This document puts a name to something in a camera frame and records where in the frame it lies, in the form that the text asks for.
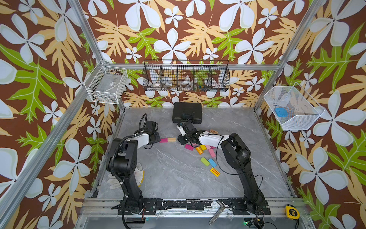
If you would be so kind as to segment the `natural wood block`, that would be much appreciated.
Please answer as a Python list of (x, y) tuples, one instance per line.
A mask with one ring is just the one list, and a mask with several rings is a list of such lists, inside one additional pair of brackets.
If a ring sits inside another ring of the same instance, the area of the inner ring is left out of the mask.
[(167, 139), (167, 142), (176, 142), (176, 138), (170, 137)]

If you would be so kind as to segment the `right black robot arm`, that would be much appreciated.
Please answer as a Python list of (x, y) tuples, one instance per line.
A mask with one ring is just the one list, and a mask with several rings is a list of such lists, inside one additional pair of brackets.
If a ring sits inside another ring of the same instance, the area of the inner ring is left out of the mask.
[(256, 183), (251, 165), (251, 151), (236, 133), (230, 135), (213, 134), (205, 130), (197, 130), (191, 122), (177, 124), (180, 132), (178, 141), (191, 146), (211, 146), (222, 150), (227, 164), (239, 176), (244, 189), (246, 210), (252, 214), (270, 215), (271, 211), (264, 194)]

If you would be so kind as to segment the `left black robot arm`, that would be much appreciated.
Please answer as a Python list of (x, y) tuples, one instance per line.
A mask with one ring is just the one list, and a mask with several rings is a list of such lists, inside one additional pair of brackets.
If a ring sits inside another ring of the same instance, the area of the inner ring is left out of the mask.
[(106, 170), (118, 180), (124, 192), (124, 199), (120, 204), (122, 212), (138, 214), (143, 210), (143, 195), (134, 174), (137, 152), (142, 147), (159, 142), (158, 124), (154, 121), (144, 121), (144, 125), (133, 135), (112, 141)]

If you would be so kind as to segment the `orange block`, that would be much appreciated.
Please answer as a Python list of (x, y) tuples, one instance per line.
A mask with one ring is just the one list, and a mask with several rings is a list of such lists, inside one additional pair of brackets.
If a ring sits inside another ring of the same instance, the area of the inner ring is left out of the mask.
[(203, 150), (200, 147), (197, 147), (195, 149), (198, 152), (198, 154), (200, 154), (200, 155), (204, 153)]

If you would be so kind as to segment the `monkey picture wood block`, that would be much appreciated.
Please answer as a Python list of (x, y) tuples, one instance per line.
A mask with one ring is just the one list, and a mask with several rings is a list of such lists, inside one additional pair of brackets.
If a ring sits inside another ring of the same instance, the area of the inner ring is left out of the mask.
[(212, 129), (210, 129), (210, 131), (209, 131), (210, 133), (212, 133), (212, 134), (218, 134), (218, 132), (217, 131), (215, 131), (215, 130), (212, 130)]

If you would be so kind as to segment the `black plastic tool case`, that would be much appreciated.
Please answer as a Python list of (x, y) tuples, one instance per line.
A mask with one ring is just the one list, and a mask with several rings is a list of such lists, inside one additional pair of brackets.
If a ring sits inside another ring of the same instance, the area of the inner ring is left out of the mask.
[(193, 124), (201, 124), (202, 105), (199, 103), (175, 102), (173, 105), (173, 123), (191, 122)]

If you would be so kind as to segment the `pink block lower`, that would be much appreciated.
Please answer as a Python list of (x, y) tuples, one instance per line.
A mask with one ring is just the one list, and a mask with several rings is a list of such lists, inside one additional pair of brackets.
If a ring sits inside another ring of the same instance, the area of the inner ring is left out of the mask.
[(210, 154), (211, 158), (216, 158), (215, 151), (214, 151), (212, 148), (210, 148), (210, 149), (208, 150), (208, 152), (209, 152), (209, 154)]

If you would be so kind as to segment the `green block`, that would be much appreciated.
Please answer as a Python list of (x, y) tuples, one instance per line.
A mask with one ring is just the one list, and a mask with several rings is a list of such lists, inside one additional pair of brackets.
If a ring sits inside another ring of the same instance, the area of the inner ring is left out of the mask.
[(207, 167), (210, 165), (210, 162), (205, 157), (202, 157), (200, 161)]

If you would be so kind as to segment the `blue block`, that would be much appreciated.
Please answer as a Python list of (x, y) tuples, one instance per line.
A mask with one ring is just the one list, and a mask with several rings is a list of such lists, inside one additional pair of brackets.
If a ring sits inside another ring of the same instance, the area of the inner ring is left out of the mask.
[(212, 158), (208, 159), (208, 162), (210, 163), (210, 165), (211, 165), (213, 168), (215, 168), (215, 167), (217, 166), (216, 162), (215, 162)]

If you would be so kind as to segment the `yellow red striped block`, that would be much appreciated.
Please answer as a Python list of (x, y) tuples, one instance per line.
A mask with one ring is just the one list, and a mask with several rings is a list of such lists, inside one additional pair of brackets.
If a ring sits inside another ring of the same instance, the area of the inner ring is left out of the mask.
[(210, 169), (211, 173), (213, 173), (216, 177), (220, 176), (220, 172), (218, 170), (216, 170), (215, 168), (211, 168)]

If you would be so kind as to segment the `blue object in basket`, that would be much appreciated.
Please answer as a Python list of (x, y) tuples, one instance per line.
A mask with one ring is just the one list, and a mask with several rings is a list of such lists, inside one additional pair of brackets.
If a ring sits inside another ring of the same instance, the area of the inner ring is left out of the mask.
[(276, 107), (275, 110), (274, 110), (274, 112), (280, 118), (282, 118), (282, 117), (288, 117), (288, 112), (283, 107)]

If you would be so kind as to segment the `white mesh basket right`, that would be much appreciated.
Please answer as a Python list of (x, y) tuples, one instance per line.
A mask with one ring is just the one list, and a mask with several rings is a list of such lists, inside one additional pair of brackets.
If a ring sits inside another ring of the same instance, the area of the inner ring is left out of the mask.
[[(305, 131), (320, 119), (325, 109), (300, 84), (293, 86), (274, 86), (264, 100), (284, 131)], [(283, 107), (288, 117), (278, 117), (276, 107)]]

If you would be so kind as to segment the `yellow tape measure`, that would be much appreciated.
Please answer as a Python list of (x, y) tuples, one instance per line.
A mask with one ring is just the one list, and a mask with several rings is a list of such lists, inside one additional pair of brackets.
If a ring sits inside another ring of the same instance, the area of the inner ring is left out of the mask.
[(292, 220), (300, 219), (300, 213), (293, 205), (287, 204), (285, 206), (285, 212), (286, 212), (287, 218), (289, 218), (289, 219), (292, 219)]

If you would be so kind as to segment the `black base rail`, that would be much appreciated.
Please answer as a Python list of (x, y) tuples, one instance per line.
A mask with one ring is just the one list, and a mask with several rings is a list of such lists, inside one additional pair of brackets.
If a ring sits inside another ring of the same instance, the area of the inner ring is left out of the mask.
[(224, 205), (225, 210), (231, 211), (234, 215), (265, 214), (270, 215), (271, 210), (268, 202), (260, 198), (258, 203), (252, 203), (247, 198), (144, 198), (142, 206), (133, 207), (126, 202), (124, 213), (126, 215), (144, 214), (156, 215), (158, 211), (182, 210), (183, 212), (203, 212), (208, 209), (219, 208)]

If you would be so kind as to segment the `grey metal bracket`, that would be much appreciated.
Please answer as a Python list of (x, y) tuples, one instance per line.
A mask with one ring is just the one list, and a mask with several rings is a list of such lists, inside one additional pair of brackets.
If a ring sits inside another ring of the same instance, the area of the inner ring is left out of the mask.
[(223, 213), (223, 211), (225, 210), (225, 204), (223, 202), (221, 202), (220, 200), (217, 200), (216, 203), (220, 206), (219, 209), (217, 210), (217, 212), (213, 215), (213, 217), (209, 220), (209, 225), (212, 226), (215, 221), (220, 217), (220, 215)]

